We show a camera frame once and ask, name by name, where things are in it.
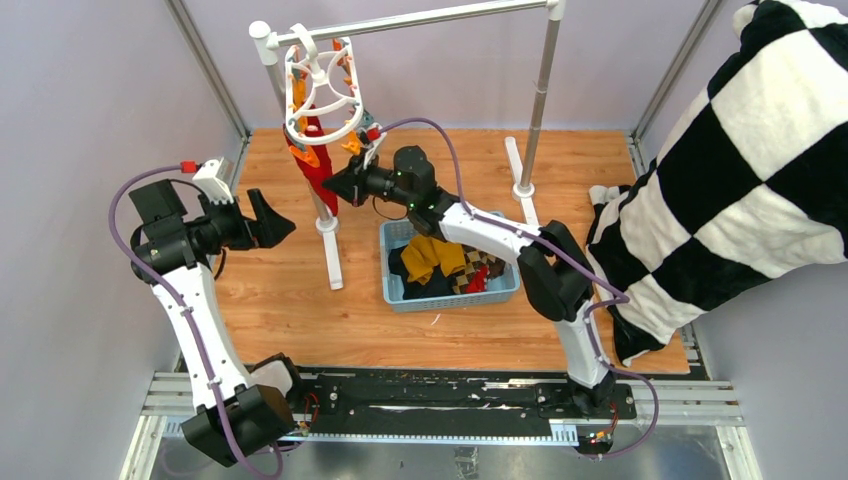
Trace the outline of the light blue plastic basket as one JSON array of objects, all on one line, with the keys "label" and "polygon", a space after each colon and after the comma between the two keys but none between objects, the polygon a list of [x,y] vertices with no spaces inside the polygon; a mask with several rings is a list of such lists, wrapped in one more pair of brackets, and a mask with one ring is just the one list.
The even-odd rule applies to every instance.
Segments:
[{"label": "light blue plastic basket", "polygon": [[395,313],[443,311],[450,308],[504,303],[509,301],[519,290],[521,285],[519,272],[513,265],[506,264],[505,273],[500,278],[495,279],[483,293],[404,300],[402,280],[400,277],[389,273],[387,258],[391,250],[406,247],[416,234],[417,232],[408,220],[383,222],[379,227],[382,295],[385,302]]}]

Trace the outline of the black sock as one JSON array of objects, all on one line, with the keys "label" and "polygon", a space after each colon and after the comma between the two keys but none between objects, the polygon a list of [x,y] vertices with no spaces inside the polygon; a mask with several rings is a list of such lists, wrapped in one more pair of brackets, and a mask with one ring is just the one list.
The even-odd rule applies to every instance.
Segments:
[{"label": "black sock", "polygon": [[407,280],[403,280],[402,283],[404,300],[447,297],[455,294],[452,279],[445,277],[440,270],[434,271],[425,284]]},{"label": "black sock", "polygon": [[395,248],[389,252],[387,258],[389,273],[400,277],[402,281],[406,281],[409,276],[408,269],[402,259],[402,253],[404,250],[405,247]]}]

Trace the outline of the mustard yellow sock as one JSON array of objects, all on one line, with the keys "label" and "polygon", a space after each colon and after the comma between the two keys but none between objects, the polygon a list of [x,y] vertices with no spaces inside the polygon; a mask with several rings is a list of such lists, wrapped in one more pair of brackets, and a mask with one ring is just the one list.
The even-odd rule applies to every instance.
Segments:
[{"label": "mustard yellow sock", "polygon": [[464,270],[466,259],[461,244],[433,239],[432,246],[438,266],[445,277]]},{"label": "mustard yellow sock", "polygon": [[407,270],[407,281],[421,285],[427,284],[433,270],[440,261],[432,244],[432,238],[417,235],[413,237],[401,252],[401,260]]}]

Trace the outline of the brown argyle sock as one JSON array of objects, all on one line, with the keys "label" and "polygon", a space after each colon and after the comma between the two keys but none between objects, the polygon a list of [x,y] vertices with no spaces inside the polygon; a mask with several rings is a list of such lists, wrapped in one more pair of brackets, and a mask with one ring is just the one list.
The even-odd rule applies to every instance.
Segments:
[{"label": "brown argyle sock", "polygon": [[487,265],[489,268],[486,290],[495,279],[500,278],[505,273],[506,262],[504,260],[469,246],[463,246],[463,250],[466,259],[465,268],[463,271],[450,276],[455,294],[466,294],[469,280],[481,265]]}]

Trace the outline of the red snowflake christmas sock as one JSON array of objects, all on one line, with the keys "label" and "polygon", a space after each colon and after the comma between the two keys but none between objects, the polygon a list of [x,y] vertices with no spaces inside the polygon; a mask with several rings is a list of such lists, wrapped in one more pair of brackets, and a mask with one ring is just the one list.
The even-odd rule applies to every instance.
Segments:
[{"label": "red snowflake christmas sock", "polygon": [[481,265],[469,280],[466,287],[466,294],[482,293],[486,291],[489,268],[487,265]]}]

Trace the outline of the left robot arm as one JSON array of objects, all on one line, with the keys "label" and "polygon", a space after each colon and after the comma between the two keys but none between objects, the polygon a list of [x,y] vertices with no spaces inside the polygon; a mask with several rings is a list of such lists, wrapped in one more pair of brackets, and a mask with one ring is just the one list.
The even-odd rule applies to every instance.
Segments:
[{"label": "left robot arm", "polygon": [[275,354],[248,368],[224,324],[209,258],[225,249],[272,248],[294,232],[262,192],[251,189],[254,215],[237,202],[199,196],[202,216],[187,210],[170,179],[130,191],[147,240],[133,240],[135,275],[150,285],[166,311],[190,375],[193,417],[181,429],[186,441],[224,467],[233,466],[296,430],[293,412],[306,386],[292,360]]}]

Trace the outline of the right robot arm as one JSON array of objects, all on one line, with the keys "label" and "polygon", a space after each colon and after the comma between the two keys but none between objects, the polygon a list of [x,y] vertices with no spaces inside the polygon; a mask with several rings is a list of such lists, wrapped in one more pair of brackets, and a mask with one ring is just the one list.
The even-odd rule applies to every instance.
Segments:
[{"label": "right robot arm", "polygon": [[438,185],[433,164],[418,146],[397,150],[389,168],[355,155],[322,185],[350,204],[376,197],[402,205],[420,234],[515,265],[529,304],[557,331],[567,358],[573,408],[592,418],[609,407],[615,376],[598,351],[589,311],[594,295],[591,269],[564,224],[551,221],[533,227],[471,206]]}]

